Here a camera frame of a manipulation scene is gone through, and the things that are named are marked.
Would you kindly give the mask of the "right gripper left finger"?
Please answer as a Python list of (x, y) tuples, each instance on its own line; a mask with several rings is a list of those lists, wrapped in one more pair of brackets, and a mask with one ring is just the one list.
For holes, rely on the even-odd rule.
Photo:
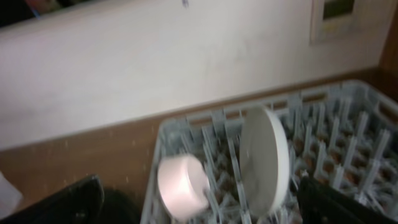
[(97, 175), (89, 175), (61, 191), (1, 220), (1, 224), (94, 223), (104, 202)]

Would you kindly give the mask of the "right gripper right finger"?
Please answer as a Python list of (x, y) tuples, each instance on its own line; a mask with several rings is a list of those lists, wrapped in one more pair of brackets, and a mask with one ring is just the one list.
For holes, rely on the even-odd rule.
[(297, 201), (303, 224), (397, 224), (312, 177), (301, 179)]

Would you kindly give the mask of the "grey round plate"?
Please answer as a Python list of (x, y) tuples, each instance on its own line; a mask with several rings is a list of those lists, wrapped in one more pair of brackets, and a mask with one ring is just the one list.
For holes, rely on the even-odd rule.
[(282, 206), (290, 181), (289, 146), (278, 116), (265, 107), (246, 114), (239, 168), (251, 214), (262, 217)]

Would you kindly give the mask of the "grey plastic dishwasher rack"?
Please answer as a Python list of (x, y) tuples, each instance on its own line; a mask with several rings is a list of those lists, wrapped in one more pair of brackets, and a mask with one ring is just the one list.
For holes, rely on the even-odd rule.
[[(256, 217), (239, 170), (248, 109), (266, 106), (282, 122), (290, 156), (283, 206)], [(173, 223), (161, 202), (157, 169), (192, 154), (210, 180), (210, 206), (191, 223), (301, 223), (295, 191), (304, 174), (391, 219), (397, 218), (397, 103), (360, 81), (307, 88), (164, 121), (159, 128), (142, 223)]]

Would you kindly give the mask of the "round black tray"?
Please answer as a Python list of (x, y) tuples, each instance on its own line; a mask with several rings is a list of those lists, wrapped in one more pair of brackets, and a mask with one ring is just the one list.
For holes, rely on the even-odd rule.
[(140, 224), (141, 212), (124, 192), (104, 189), (104, 202), (97, 224)]

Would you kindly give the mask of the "wall frame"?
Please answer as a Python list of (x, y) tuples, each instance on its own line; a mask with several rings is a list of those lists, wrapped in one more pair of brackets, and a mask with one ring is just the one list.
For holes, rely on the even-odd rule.
[(381, 26), (389, 21), (396, 6), (395, 0), (313, 0), (310, 43)]

